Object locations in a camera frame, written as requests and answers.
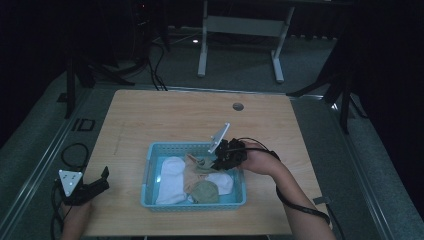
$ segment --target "gray carpet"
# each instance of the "gray carpet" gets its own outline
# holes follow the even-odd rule
[[[158,74],[170,89],[280,94],[295,91],[314,82],[334,46],[334,41],[288,39],[281,57],[286,82],[278,84],[274,81],[269,55],[272,41],[259,46],[232,47],[211,42],[206,76],[198,78],[199,46],[193,46],[190,40],[173,44],[171,53],[165,53],[159,65]],[[159,56],[160,49],[153,48],[151,59],[154,64]],[[69,120],[63,118],[65,104],[56,102],[59,93],[65,91],[65,78],[62,76],[55,80],[27,120],[0,150],[0,214],[2,219],[16,223],[4,228],[8,223],[2,220],[1,229],[7,230],[4,236],[9,239],[49,238],[52,183],[58,169],[66,167],[59,153],[74,142],[86,144],[91,152],[113,93],[123,88],[100,75],[96,78],[98,84],[94,89],[78,88],[78,108]],[[137,83],[131,88],[153,89],[148,70],[125,78]],[[326,86],[312,94],[322,95],[325,90]],[[337,124],[337,112],[331,111],[330,106],[315,97],[294,99],[292,102],[319,184],[323,194],[332,199],[330,207],[346,239],[422,239],[422,220],[414,212],[369,121],[352,112],[350,135],[346,136]],[[93,131],[73,131],[77,119],[95,120]],[[58,132],[63,138],[54,142],[57,148],[51,147]],[[77,162],[84,158],[77,149],[69,151],[66,156]],[[50,160],[43,162],[47,165],[41,169],[40,179],[35,179],[37,184],[33,181],[25,183],[27,179],[34,180],[30,178],[31,173],[39,169],[37,164],[40,159],[46,158]],[[32,191],[28,191],[28,187],[21,189],[22,186],[29,186]],[[27,194],[27,197],[22,198],[19,193]],[[10,209],[16,211],[6,216]],[[341,239],[339,230],[337,226],[334,228],[338,239]],[[292,237],[271,236],[271,239]]]

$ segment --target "human arm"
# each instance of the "human arm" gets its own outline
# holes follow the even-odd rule
[[[245,142],[246,148],[261,148],[259,144]],[[241,168],[261,175],[269,175],[275,181],[281,194],[291,203],[316,210],[300,188],[289,169],[272,155],[247,150],[247,160]],[[293,236],[299,240],[336,239],[327,222],[318,216],[307,214],[283,205]]]
[[[61,240],[77,240],[81,238],[87,226],[91,208],[91,201],[81,206],[67,206],[62,203],[62,212],[65,215],[65,219],[63,221]]]

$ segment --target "black wire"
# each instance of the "black wire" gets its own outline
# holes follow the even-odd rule
[[[331,209],[330,205],[329,205],[329,204],[326,204],[326,206],[327,206],[328,212],[329,212],[329,213],[330,213],[330,215],[333,217],[334,222],[335,222],[335,223],[336,223],[336,225],[337,225],[337,228],[339,229],[339,232],[340,232],[340,236],[341,236],[341,238],[342,238],[342,239],[346,239],[346,237],[345,237],[345,235],[344,235],[344,232],[343,232],[343,229],[342,229],[342,227],[341,227],[341,225],[340,225],[339,221],[337,220],[336,215],[334,215],[334,212],[333,212],[333,210]]]
[[[165,50],[162,48],[162,46],[160,46],[157,43],[152,43],[152,46],[158,47],[161,50],[161,55],[160,55],[159,60],[156,63],[156,66],[155,66],[154,69],[153,69],[152,62],[150,61],[150,59],[148,60],[148,64],[149,64],[149,68],[150,68],[150,77],[152,79],[152,83],[155,86],[156,90],[159,91],[159,88],[156,84],[156,82],[157,82],[158,85],[160,86],[161,90],[168,91],[168,89],[166,88],[165,83],[163,82],[162,78],[158,75],[159,64],[162,61],[162,58],[165,54]]]
[[[259,143],[259,145],[261,145],[263,148],[265,148],[266,150],[268,150],[268,148],[267,148],[265,145],[263,145],[261,142],[259,142],[259,141],[258,141],[258,140],[256,140],[256,139],[249,138],[249,137],[242,137],[242,138],[239,138],[238,140],[243,140],[243,139],[248,139],[248,140],[254,141],[254,142],[256,142],[256,143]]]
[[[53,187],[52,187],[52,191],[50,194],[51,197],[51,204],[53,207],[53,214],[52,214],[52,218],[50,220],[50,238],[52,240],[56,240],[56,236],[55,236],[55,232],[54,232],[54,225],[55,222],[57,221],[59,223],[60,229],[63,229],[63,219],[59,214],[59,209],[60,209],[60,203],[56,203],[56,191],[59,188],[59,180],[56,179],[54,181]]]
[[[327,222],[327,224],[330,224],[330,217],[329,217],[327,214],[325,214],[325,213],[323,213],[323,212],[321,212],[321,211],[318,211],[318,210],[312,209],[312,208],[307,208],[307,207],[303,207],[303,206],[300,206],[300,205],[294,204],[294,203],[290,202],[289,200],[287,200],[287,199],[283,196],[283,194],[280,192],[280,189],[278,189],[278,187],[277,187],[277,186],[275,186],[275,190],[276,190],[276,192],[277,192],[277,196],[278,196],[278,198],[279,198],[279,199],[281,200],[281,202],[283,202],[283,203],[284,203],[287,207],[290,207],[290,208],[292,208],[292,209],[295,209],[295,210],[298,210],[298,211],[301,211],[301,212],[304,212],[304,213],[307,213],[307,214],[315,215],[315,216],[317,216],[317,217],[321,217],[321,218],[323,218],[323,219]]]
[[[84,148],[84,150],[85,150],[85,157],[84,157],[84,162],[83,162],[83,164],[82,165],[80,165],[80,166],[78,166],[78,165],[72,165],[72,164],[70,164],[70,163],[68,163],[66,160],[65,160],[65,152],[68,150],[68,149],[70,149],[71,147],[75,147],[75,146],[81,146],[81,147],[83,147]],[[78,169],[78,171],[83,171],[86,167],[87,167],[87,164],[88,164],[88,158],[89,158],[89,150],[88,150],[88,147],[86,146],[86,145],[84,145],[83,143],[74,143],[74,144],[71,144],[71,145],[69,145],[69,146],[67,146],[65,149],[63,149],[63,151],[62,151],[62,153],[61,153],[61,155],[60,155],[60,157],[61,157],[61,159],[62,159],[62,162],[66,165],[66,166],[68,166],[68,167],[70,167],[71,169]]]
[[[78,165],[72,165],[72,164],[68,163],[65,160],[65,153],[66,153],[66,151],[69,150],[72,147],[75,147],[75,146],[82,146],[84,148],[84,150],[85,150],[85,157],[84,157],[83,164],[82,165],[79,165],[79,166]],[[62,162],[66,166],[70,167],[72,170],[73,169],[79,169],[79,171],[83,171],[87,167],[88,158],[89,158],[89,150],[88,150],[88,147],[85,144],[83,144],[83,143],[73,143],[73,144],[67,146],[66,148],[64,148],[62,150],[62,152],[61,152],[61,160],[62,160]],[[52,218],[50,220],[50,237],[51,237],[52,240],[56,240],[56,236],[55,236],[55,223],[56,222],[59,223],[60,231],[62,232],[63,231],[64,220],[68,216],[68,214],[71,212],[71,209],[72,209],[72,204],[71,204],[71,207],[69,208],[69,210],[67,211],[67,213],[65,214],[65,216],[62,217],[60,215],[59,210],[60,210],[61,202],[56,203],[56,194],[57,194],[57,190],[59,189],[60,186],[61,186],[60,179],[55,179],[54,180],[54,183],[53,183],[52,191],[50,193],[50,201],[51,201],[51,205],[52,205],[52,208],[53,208],[53,214],[52,214]]]
[[[142,72],[144,72],[144,70],[146,69],[146,67],[147,67],[147,65],[148,65],[148,59],[146,60],[146,63],[144,64],[144,66],[143,67],[141,67],[137,72],[134,72],[134,73],[132,73],[132,74],[130,74],[130,73],[128,73],[128,74],[126,74],[126,75],[122,75],[122,78],[123,79],[130,79],[130,78],[133,78],[133,77],[135,77],[135,76],[137,76],[138,74],[140,74],[140,73],[142,73]]]
[[[125,76],[139,69],[141,69],[140,72],[142,72],[146,66],[146,63],[147,63],[146,59],[136,59],[134,60],[133,66],[125,68],[125,69],[113,71],[113,73],[118,74],[120,76]]]
[[[271,154],[272,156],[276,157],[277,159],[279,159],[279,157],[278,157],[278,156],[276,156],[276,153],[269,151],[269,150],[268,150],[268,148],[266,148],[266,147],[265,147],[262,143],[260,143],[258,140],[255,140],[255,139],[253,139],[253,138],[239,138],[238,140],[240,140],[240,139],[249,139],[249,140],[255,141],[255,142],[257,142],[258,144],[260,144],[261,146],[263,146],[264,148],[235,148],[235,149],[228,149],[228,150],[226,150],[226,152],[236,152],[236,151],[245,151],[245,150],[256,150],[256,151],[266,152],[266,153]],[[275,186],[275,188],[276,188],[276,192],[277,192],[277,196],[278,196],[278,198],[279,198],[279,199],[281,200],[281,202],[283,202],[286,206],[288,206],[288,207],[290,207],[290,208],[292,208],[292,209],[295,209],[295,210],[298,210],[298,211],[301,211],[301,212],[307,213],[307,214],[311,214],[311,215],[315,215],[315,216],[321,217],[321,218],[323,218],[323,219],[324,219],[324,220],[325,220],[328,224],[330,224],[330,217],[329,217],[327,214],[325,214],[325,213],[323,213],[323,212],[320,212],[320,211],[318,211],[318,210],[315,210],[315,209],[311,209],[311,208],[307,208],[307,207],[303,207],[303,206],[300,206],[300,205],[294,204],[294,203],[290,202],[289,200],[287,200],[287,199],[283,196],[283,194],[280,192],[280,190],[278,189],[278,187],[277,187],[277,186]]]

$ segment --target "blue plastic basket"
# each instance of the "blue plastic basket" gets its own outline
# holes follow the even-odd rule
[[[149,147],[146,167],[144,169],[143,184],[141,187],[141,204],[151,211],[206,211],[206,210],[235,210],[246,202],[246,184],[243,171],[228,170],[227,173],[234,180],[230,194],[221,195],[219,203],[195,204],[186,200],[178,204],[155,204],[159,193],[160,172],[163,161],[168,157],[180,157],[188,153],[197,158],[216,156],[208,152],[210,142],[155,142]]]

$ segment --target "white cloth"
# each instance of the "white cloth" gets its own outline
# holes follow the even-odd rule
[[[230,194],[233,190],[234,181],[228,173],[209,173],[205,180],[211,181],[218,186],[219,195]]]
[[[159,195],[156,204],[175,204],[186,200],[184,192],[184,160],[169,157],[162,164]]]

